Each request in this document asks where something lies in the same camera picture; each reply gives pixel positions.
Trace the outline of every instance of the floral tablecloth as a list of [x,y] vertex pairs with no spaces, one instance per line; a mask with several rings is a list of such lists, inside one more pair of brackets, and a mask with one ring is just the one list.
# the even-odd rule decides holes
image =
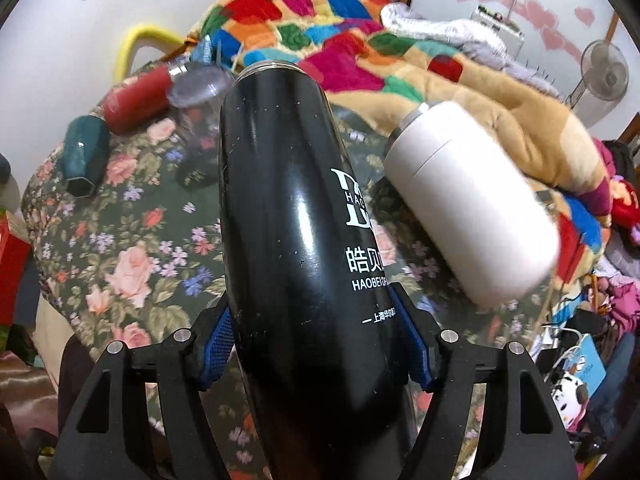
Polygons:
[[[339,107],[334,111],[374,219],[387,279],[402,283],[419,308],[472,342],[501,346],[516,338],[529,345],[548,280],[525,298],[494,309],[472,304],[384,178],[386,137],[352,112]],[[190,326],[224,291],[218,185],[215,179],[177,177],[184,149],[175,129],[167,114],[129,139],[114,139],[104,182],[87,199],[62,193],[59,147],[23,197],[43,293],[69,320],[94,360],[114,339],[133,348]],[[416,386],[413,393],[421,420],[429,397]],[[147,397],[150,419],[161,429],[158,393],[152,385]],[[481,401],[478,389],[474,406]],[[206,395],[206,404],[232,478],[269,478],[235,357]],[[481,408],[472,410],[460,463],[475,447],[480,421]]]

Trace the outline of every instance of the white thermos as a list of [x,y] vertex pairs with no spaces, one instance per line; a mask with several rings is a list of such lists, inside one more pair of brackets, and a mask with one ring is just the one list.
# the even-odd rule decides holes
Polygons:
[[522,297],[555,264],[558,230],[504,150],[454,102],[422,104],[392,134],[385,173],[469,298]]

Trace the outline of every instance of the green cup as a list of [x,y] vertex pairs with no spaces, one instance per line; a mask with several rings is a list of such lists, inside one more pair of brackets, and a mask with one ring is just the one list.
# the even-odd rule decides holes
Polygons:
[[71,121],[61,158],[66,190],[71,195],[83,198],[94,193],[109,161],[110,137],[101,118],[85,115]]

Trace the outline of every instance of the blue gripper pad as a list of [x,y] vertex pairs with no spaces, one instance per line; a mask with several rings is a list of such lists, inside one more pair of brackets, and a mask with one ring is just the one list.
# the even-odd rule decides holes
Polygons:
[[203,390],[209,389],[212,383],[222,377],[233,347],[234,332],[231,328],[231,313],[227,307],[205,346],[204,366],[199,380]]
[[420,384],[423,390],[428,390],[434,380],[429,366],[429,351],[409,318],[404,304],[402,304],[402,301],[400,301],[400,298],[398,298],[398,295],[393,290],[393,287],[388,286],[387,288],[393,306],[400,315],[399,325],[402,341],[409,354],[409,377],[411,377],[414,383]]

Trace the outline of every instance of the silver bolt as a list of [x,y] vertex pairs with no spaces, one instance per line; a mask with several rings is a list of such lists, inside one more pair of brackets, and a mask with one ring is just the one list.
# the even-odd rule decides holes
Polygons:
[[447,343],[455,343],[459,339],[458,333],[453,330],[443,330],[440,332],[440,337]]
[[117,354],[120,350],[122,350],[122,341],[111,341],[109,346],[107,346],[107,352],[110,354]]
[[187,341],[191,337],[191,330],[188,328],[181,328],[180,330],[176,330],[174,333],[174,339],[178,343],[183,343]]
[[509,343],[509,350],[516,355],[524,354],[524,346],[517,341],[511,341]]

